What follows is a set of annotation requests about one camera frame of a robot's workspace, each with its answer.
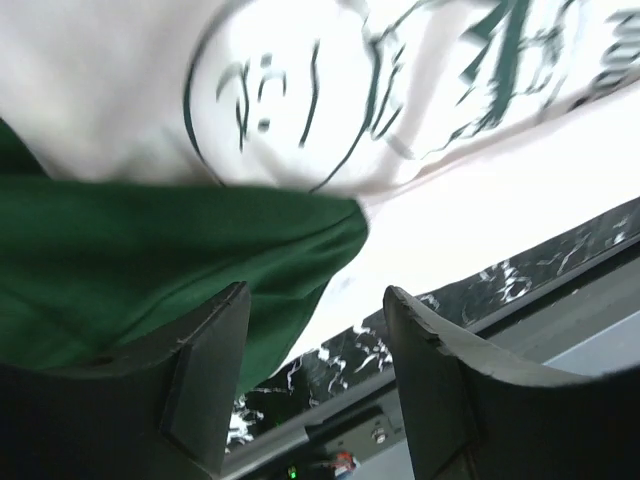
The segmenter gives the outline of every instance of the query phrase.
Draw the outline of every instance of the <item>black marble surface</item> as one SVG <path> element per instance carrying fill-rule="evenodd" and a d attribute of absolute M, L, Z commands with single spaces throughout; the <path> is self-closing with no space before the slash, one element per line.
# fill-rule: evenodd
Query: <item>black marble surface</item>
<path fill-rule="evenodd" d="M 468 327 L 504 305 L 640 234 L 640 199 L 623 204 L 476 275 L 420 295 L 442 317 Z M 324 342 L 236 402 L 233 450 L 392 365 L 382 312 Z"/>

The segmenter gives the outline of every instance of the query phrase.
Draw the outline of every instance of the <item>white fabric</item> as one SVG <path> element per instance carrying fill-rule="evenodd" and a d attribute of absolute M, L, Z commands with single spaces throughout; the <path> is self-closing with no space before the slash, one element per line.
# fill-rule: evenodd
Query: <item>white fabric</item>
<path fill-rule="evenodd" d="M 637 5 L 0 0 L 0 114 L 55 178 L 392 191 L 633 80 Z"/>
<path fill-rule="evenodd" d="M 289 359 L 390 283 L 438 288 L 640 195 L 640 94 L 614 93 L 639 77 L 640 0 L 0 7 L 0 115 L 52 177 L 362 201 L 367 245 Z"/>
<path fill-rule="evenodd" d="M 624 120 L 638 109 L 636 84 L 374 202 L 367 244 L 283 365 L 382 308 L 388 285 L 432 291 L 640 196 L 637 127 Z"/>

